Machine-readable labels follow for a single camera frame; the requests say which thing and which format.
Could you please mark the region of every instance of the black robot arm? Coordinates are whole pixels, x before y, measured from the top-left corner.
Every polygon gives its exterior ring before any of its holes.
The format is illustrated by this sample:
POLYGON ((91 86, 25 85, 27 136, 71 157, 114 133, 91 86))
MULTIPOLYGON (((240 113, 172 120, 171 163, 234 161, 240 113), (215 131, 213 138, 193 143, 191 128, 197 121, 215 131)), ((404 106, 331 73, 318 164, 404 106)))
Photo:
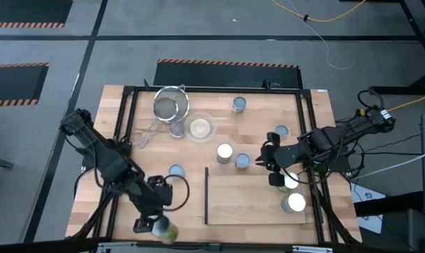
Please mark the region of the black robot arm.
POLYGON ((390 132, 394 125, 395 119, 387 110, 374 106, 368 109, 365 115, 354 117, 339 126, 314 129, 298 137, 298 143, 295 145, 280 146, 279 135, 270 132, 267 133, 268 140, 261 148, 261 156, 256 159, 259 161, 257 165, 273 172, 269 178, 270 185, 283 185, 284 177, 279 174, 280 169, 305 162, 326 164, 324 167, 318 167, 316 171, 329 171, 327 165, 348 152, 346 145, 366 134, 390 132))
POLYGON ((155 217, 162 215, 163 206, 171 205, 172 187, 162 176, 151 176, 145 181, 145 172, 119 145, 105 139, 93 128, 91 114, 76 109, 61 121, 60 128, 68 136, 75 136, 84 146, 85 156, 93 160, 104 184, 100 187, 111 193, 125 193, 140 212, 135 233, 150 232, 155 217))

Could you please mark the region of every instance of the clear glass bowl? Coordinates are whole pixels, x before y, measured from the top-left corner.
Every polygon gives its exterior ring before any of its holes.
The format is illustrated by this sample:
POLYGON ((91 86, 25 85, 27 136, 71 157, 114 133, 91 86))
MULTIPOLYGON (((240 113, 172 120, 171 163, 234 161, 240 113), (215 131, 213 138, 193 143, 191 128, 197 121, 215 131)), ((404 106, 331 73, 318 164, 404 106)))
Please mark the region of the clear glass bowl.
POLYGON ((184 121, 184 132, 185 132, 185 135, 187 136, 187 138, 191 141, 202 142, 202 143, 207 142, 207 141, 210 141, 215 136, 215 133, 217 132, 217 123, 211 115, 209 115, 205 112, 196 112, 196 113, 192 114, 191 116, 189 116, 187 119, 185 119, 185 121, 184 121), (211 126, 211 131, 204 138, 196 138, 190 132, 190 125, 196 119, 204 119, 209 123, 209 126, 211 126))

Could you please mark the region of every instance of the black mat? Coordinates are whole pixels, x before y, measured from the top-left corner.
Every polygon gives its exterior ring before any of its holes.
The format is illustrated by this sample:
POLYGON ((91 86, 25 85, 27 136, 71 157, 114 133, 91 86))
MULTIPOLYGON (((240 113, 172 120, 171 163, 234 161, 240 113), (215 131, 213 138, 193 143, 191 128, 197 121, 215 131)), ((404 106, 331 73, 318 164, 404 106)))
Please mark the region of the black mat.
POLYGON ((297 65, 176 59, 157 62, 153 85, 260 88, 263 80, 275 82, 277 85, 272 85, 273 88, 303 88, 297 65))
POLYGON ((72 0, 0 0, 0 28, 61 28, 72 0))
POLYGON ((0 106, 37 104, 48 67, 48 63, 0 65, 0 106))

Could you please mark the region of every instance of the metal strainer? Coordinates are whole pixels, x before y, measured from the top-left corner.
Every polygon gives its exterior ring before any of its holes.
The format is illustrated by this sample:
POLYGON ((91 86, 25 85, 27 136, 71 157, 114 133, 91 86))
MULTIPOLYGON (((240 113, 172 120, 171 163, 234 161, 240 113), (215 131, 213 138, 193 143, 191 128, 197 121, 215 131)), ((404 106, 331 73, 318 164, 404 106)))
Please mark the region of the metal strainer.
POLYGON ((184 89, 184 85, 166 86, 156 93, 153 102, 155 119, 140 137, 139 149, 144 148, 148 141, 158 133, 157 130, 162 122, 175 123, 184 119, 189 111, 189 98, 184 89))

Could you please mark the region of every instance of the white cable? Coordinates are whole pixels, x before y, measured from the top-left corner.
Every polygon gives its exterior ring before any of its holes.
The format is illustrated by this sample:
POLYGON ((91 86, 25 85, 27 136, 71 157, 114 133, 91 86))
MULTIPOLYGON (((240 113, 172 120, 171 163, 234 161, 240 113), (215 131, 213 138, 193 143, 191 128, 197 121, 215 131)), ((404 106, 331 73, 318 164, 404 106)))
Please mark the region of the white cable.
POLYGON ((327 64, 329 64, 329 66, 331 66, 331 67, 333 67, 333 68, 335 68, 335 69, 338 69, 338 70, 349 70, 349 69, 351 69, 352 67, 354 67, 354 65, 355 65, 355 61, 353 62, 353 64, 351 65, 351 66, 349 66, 349 67, 336 67, 336 66, 334 66, 333 64, 331 64, 330 62, 329 62, 329 45, 327 44, 327 42, 314 30, 314 29, 312 29, 312 27, 310 27, 308 24, 306 24, 306 22, 304 22, 301 18, 300 18, 300 16, 299 16, 299 12, 296 10, 296 8, 295 8, 295 6, 292 4, 292 2, 289 0, 289 3, 290 3, 290 5, 294 8, 294 10, 295 10, 295 12, 296 12, 296 17, 298 18, 298 20, 300 20, 306 27, 308 27, 313 33, 315 33, 315 35, 317 35, 321 40, 323 40, 323 42, 325 43, 325 45, 326 45, 326 48, 327 48, 327 52, 326 52, 326 61, 327 61, 327 64))
POLYGON ((406 164, 408 164, 408 163, 411 163, 411 162, 415 162, 415 161, 417 161, 417 160, 420 160, 420 159, 421 159, 421 158, 423 158, 423 157, 425 157, 425 154, 420 155, 420 156, 418 156, 418 157, 416 157, 416 158, 414 158, 414 159, 412 159, 412 160, 409 160, 409 161, 402 162, 402 163, 397 164, 397 165, 393 165, 393 166, 387 167, 387 168, 385 168, 385 169, 380 169, 380 170, 378 170, 378 171, 373 171, 373 172, 370 172, 370 173, 368 173, 368 174, 365 174, 365 175, 362 175, 362 176, 355 177, 354 179, 361 179, 361 178, 364 178, 364 177, 366 177, 366 176, 370 176, 370 175, 373 175, 373 174, 376 174, 376 173, 379 173, 379 172, 386 171, 386 170, 388 170, 388 169, 393 169, 393 168, 396 168, 396 167, 399 167, 399 166, 403 166, 403 165, 406 165, 406 164))

